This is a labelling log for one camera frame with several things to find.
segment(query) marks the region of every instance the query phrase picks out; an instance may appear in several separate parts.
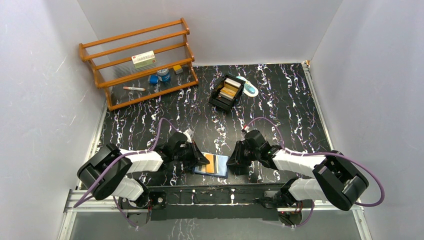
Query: black box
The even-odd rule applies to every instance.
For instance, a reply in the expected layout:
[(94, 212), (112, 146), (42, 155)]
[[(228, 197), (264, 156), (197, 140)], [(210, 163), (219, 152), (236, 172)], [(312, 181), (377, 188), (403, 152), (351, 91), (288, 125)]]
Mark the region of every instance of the black box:
[[(238, 87), (238, 90), (235, 96), (231, 100), (219, 95), (221, 89), (224, 87), (224, 82), (227, 78), (240, 84), (240, 87)], [(234, 106), (235, 102), (240, 97), (240, 95), (242, 95), (244, 85), (245, 85), (245, 81), (240, 80), (235, 76), (231, 76), (228, 74), (221, 76), (221, 78), (218, 80), (218, 84), (215, 85), (215, 88), (212, 90), (212, 93), (210, 94), (209, 103), (216, 106), (219, 109), (229, 112), (231, 108)]]

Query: cable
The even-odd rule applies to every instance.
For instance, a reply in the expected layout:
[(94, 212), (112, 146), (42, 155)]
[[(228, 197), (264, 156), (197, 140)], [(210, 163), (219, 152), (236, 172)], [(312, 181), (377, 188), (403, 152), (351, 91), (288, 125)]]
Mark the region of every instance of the cable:
[(116, 208), (120, 211), (120, 213), (123, 215), (123, 217), (126, 219), (126, 221), (137, 230), (139, 228), (139, 226), (137, 226), (137, 224), (135, 224), (133, 221), (131, 221), (127, 217), (127, 215), (125, 214), (125, 212), (119, 207), (118, 201), (117, 201), (117, 199), (116, 199), (115, 196), (113, 196), (113, 201), (116, 204)]
[(364, 165), (362, 165), (361, 163), (351, 159), (350, 157), (344, 156), (344, 155), (341, 155), (341, 154), (337, 154), (337, 153), (334, 153), (334, 152), (312, 152), (312, 153), (291, 152), (290, 154), (294, 155), (294, 156), (304, 156), (304, 157), (324, 155), (324, 156), (334, 156), (334, 157), (345, 159), (345, 160), (357, 165), (361, 169), (365, 170), (365, 172), (367, 172), (375, 180), (375, 182), (377, 183), (378, 187), (380, 188), (380, 192), (381, 192), (380, 199), (378, 201), (374, 202), (374, 203), (355, 202), (355, 204), (358, 205), (358, 206), (362, 206), (362, 207), (375, 207), (375, 206), (382, 204), (382, 202), (384, 201), (386, 193), (385, 193), (383, 184), (380, 182), (380, 180), (377, 178), (377, 176), (374, 175), (374, 173), (372, 173)]
[(298, 211), (298, 207), (299, 207), (299, 205), (300, 205), (300, 203), (299, 203), (299, 202), (297, 202), (297, 203), (296, 203), (296, 209), (294, 210), (294, 212), (295, 212), (295, 213)]
[[(281, 134), (281, 132), (280, 132), (280, 130), (278, 129), (278, 127), (277, 127), (277, 125), (275, 125), (275, 123), (273, 123), (271, 120), (269, 120), (268, 118), (266, 118), (266, 117), (262, 117), (262, 116), (259, 116), (259, 117), (256, 117), (256, 118), (254, 118), (254, 119), (252, 119), (252, 121), (250, 121), (243, 129), (245, 129), (246, 127), (248, 127), (249, 125), (251, 125), (254, 121), (256, 121), (256, 120), (258, 120), (258, 119), (264, 119), (264, 120), (266, 120), (266, 121), (268, 121), (269, 123), (271, 123), (272, 124), (272, 126), (274, 126), (274, 128), (277, 130), (277, 132), (278, 132), (278, 134), (279, 134), (279, 137), (281, 138), (281, 148), (284, 150), (284, 151), (286, 151), (287, 153), (289, 153), (290, 155), (294, 155), (294, 156), (300, 156), (300, 157), (308, 157), (308, 156), (320, 156), (320, 155), (324, 155), (324, 156), (334, 156), (334, 157), (338, 157), (338, 158), (342, 158), (342, 159), (345, 159), (345, 160), (347, 160), (347, 161), (349, 161), (349, 162), (351, 162), (351, 163), (353, 163), (353, 164), (355, 164), (355, 165), (357, 165), (358, 167), (360, 167), (360, 168), (362, 168), (363, 170), (365, 170), (374, 180), (375, 180), (375, 182), (377, 183), (377, 185), (378, 185), (378, 187), (380, 188), (380, 199), (378, 200), (378, 201), (376, 201), (376, 202), (374, 202), (374, 203), (361, 203), (361, 202), (355, 202), (355, 204), (356, 205), (358, 205), (358, 206), (362, 206), (362, 207), (375, 207), (375, 206), (378, 206), (378, 205), (380, 205), (383, 201), (384, 201), (384, 198), (385, 198), (385, 196), (386, 196), (386, 193), (385, 193), (385, 190), (384, 190), (384, 187), (383, 187), (383, 185), (382, 185), (382, 183), (380, 182), (380, 180), (378, 179), (378, 177), (376, 176), (376, 175), (374, 175), (374, 173), (372, 173), (369, 169), (367, 169), (364, 165), (362, 165), (361, 163), (359, 163), (359, 162), (357, 162), (357, 161), (355, 161), (355, 160), (353, 160), (353, 159), (351, 159), (350, 157), (347, 157), (347, 156), (344, 156), (344, 155), (341, 155), (341, 154), (337, 154), (337, 153), (334, 153), (334, 152), (312, 152), (312, 153), (302, 153), (302, 152), (296, 152), (296, 151), (292, 151), (292, 150), (290, 150), (290, 149), (288, 149), (288, 148), (285, 148), (284, 147), (284, 140), (283, 140), (283, 135)], [(314, 202), (312, 202), (312, 207), (311, 207), (311, 209), (310, 209), (310, 214), (309, 214), (309, 216), (307, 217), (307, 219), (304, 221), (304, 222), (302, 222), (301, 224), (299, 224), (299, 225), (297, 225), (297, 227), (301, 227), (301, 226), (303, 226), (304, 224), (306, 224), (308, 221), (309, 221), (309, 219), (311, 218), (311, 216), (312, 216), (312, 212), (313, 212), (313, 210), (314, 210), (314, 206), (315, 206), (315, 204), (314, 204)]]
[(266, 117), (263, 116), (258, 116), (252, 119), (252, 121), (250, 121), (246, 126), (244, 126), (243, 129), (245, 129), (246, 127), (249, 127), (249, 125), (251, 125), (254, 121), (258, 120), (258, 119), (263, 119), (263, 120), (267, 120), (270, 124), (272, 124), (274, 126), (274, 128), (277, 130), (279, 137), (281, 138), (281, 147), (284, 149), (284, 139), (283, 139), (283, 135), (281, 134), (280, 130), (278, 129), (277, 125), (275, 123), (273, 123), (273, 121), (269, 120)]
[(310, 207), (309, 215), (307, 216), (307, 218), (305, 219), (305, 221), (303, 221), (299, 225), (296, 225), (297, 228), (298, 227), (302, 227), (303, 225), (305, 225), (309, 221), (309, 219), (311, 219), (312, 213), (314, 212), (314, 208), (315, 208), (315, 203), (314, 203), (314, 201), (312, 201), (312, 206)]
[(304, 209), (304, 201), (300, 201), (299, 213), (301, 213), (303, 209)]
[[(105, 174), (122, 158), (126, 157), (126, 156), (130, 156), (130, 155), (136, 155), (136, 154), (145, 154), (148, 152), (153, 151), (156, 148), (156, 145), (158, 144), (159, 141), (159, 135), (161, 134), (161, 127), (162, 127), (162, 121), (165, 120), (169, 123), (169, 125), (175, 130), (178, 131), (178, 129), (166, 118), (162, 117), (159, 120), (159, 125), (157, 126), (157, 134), (156, 134), (156, 140), (154, 141), (153, 145), (148, 149), (148, 150), (140, 150), (140, 151), (134, 151), (134, 152), (128, 152), (128, 153), (124, 153), (120, 156), (118, 156), (115, 160), (112, 161), (111, 164), (109, 164), (109, 166), (106, 167), (106, 169), (100, 174), (100, 176), (98, 176), (98, 178), (94, 181), (94, 183), (88, 188), (88, 190), (82, 195), (82, 197), (75, 203), (75, 205), (73, 205), (74, 208), (78, 207), (79, 205), (81, 205), (82, 203), (84, 203), (85, 201), (93, 198), (94, 196), (91, 195), (89, 197), (88, 194), (90, 194), (93, 189), (95, 188), (95, 186), (97, 186), (97, 184), (103, 179), (103, 177), (105, 176)], [(119, 204), (117, 202), (117, 199), (115, 198), (115, 196), (113, 196), (113, 201), (116, 204), (116, 208), (120, 211), (120, 213), (123, 215), (123, 217), (126, 219), (126, 221), (132, 225), (136, 230), (139, 228), (139, 226), (137, 226), (137, 224), (135, 224), (133, 221), (131, 221), (127, 215), (124, 213), (124, 211), (119, 207)]]
[(153, 149), (156, 148), (156, 145), (158, 144), (159, 141), (159, 134), (161, 133), (161, 126), (162, 126), (162, 121), (165, 120), (167, 121), (170, 126), (178, 131), (178, 129), (166, 118), (162, 117), (159, 120), (159, 125), (157, 126), (157, 134), (156, 134), (156, 140), (154, 141), (153, 145), (151, 146), (151, 148), (149, 148), (148, 150), (140, 150), (140, 151), (133, 151), (133, 152), (128, 152), (128, 153), (124, 153), (120, 156), (118, 156), (117, 158), (115, 158), (115, 160), (112, 161), (111, 164), (109, 164), (109, 166), (106, 167), (106, 169), (100, 174), (100, 176), (98, 176), (98, 178), (94, 181), (94, 183), (88, 188), (88, 190), (84, 193), (84, 195), (82, 195), (82, 197), (75, 203), (75, 205), (73, 205), (74, 208), (78, 207), (79, 205), (81, 205), (82, 203), (84, 203), (85, 201), (87, 201), (88, 199), (90, 199), (91, 197), (87, 197), (88, 194), (90, 194), (93, 189), (97, 186), (97, 184), (103, 179), (103, 177), (106, 175), (106, 173), (108, 173), (108, 171), (122, 158), (126, 157), (126, 156), (130, 156), (130, 155), (136, 155), (136, 154), (145, 154), (148, 152), (151, 152)]

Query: blue jar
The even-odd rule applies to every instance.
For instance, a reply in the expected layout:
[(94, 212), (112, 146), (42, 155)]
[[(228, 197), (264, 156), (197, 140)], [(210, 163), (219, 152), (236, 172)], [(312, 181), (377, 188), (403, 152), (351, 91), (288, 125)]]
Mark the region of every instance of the blue jar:
[(164, 68), (157, 71), (157, 77), (161, 82), (169, 82), (171, 80), (170, 70), (168, 68)]

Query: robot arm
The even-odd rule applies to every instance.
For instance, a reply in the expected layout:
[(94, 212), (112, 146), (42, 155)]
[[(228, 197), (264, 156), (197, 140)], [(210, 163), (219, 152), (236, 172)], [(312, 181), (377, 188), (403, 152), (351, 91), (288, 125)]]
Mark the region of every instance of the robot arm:
[(289, 170), (311, 178), (289, 180), (272, 199), (266, 199), (274, 206), (291, 206), (301, 200), (323, 200), (348, 211), (367, 189), (368, 180), (344, 158), (304, 155), (279, 145), (271, 146), (258, 130), (252, 130), (245, 134), (243, 141), (237, 141), (227, 165), (246, 167), (258, 160), (264, 167)]
[(78, 178), (89, 188), (106, 167), (123, 154), (126, 156), (112, 166), (91, 192), (96, 200), (116, 196), (134, 201), (142, 207), (149, 201), (149, 190), (142, 182), (127, 178), (127, 174), (143, 171), (156, 172), (163, 163), (172, 161), (183, 162), (189, 168), (209, 164), (209, 160), (192, 141), (189, 131), (175, 132), (165, 144), (146, 153), (119, 149), (114, 144), (107, 144), (78, 170)]

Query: white backdrop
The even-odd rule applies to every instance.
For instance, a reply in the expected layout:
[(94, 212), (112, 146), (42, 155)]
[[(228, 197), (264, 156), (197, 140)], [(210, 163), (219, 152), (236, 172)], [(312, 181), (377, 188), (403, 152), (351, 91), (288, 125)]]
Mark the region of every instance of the white backdrop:
[[(337, 150), (380, 177), (374, 240), (423, 239), (424, 2), (344, 0), (311, 61)], [(374, 181), (364, 202), (380, 197)]]
[(78, 0), (99, 39), (181, 17), (195, 65), (310, 60), (342, 0)]
[(104, 94), (78, 56), (97, 40), (76, 0), (0, 3), (0, 239), (53, 240)]

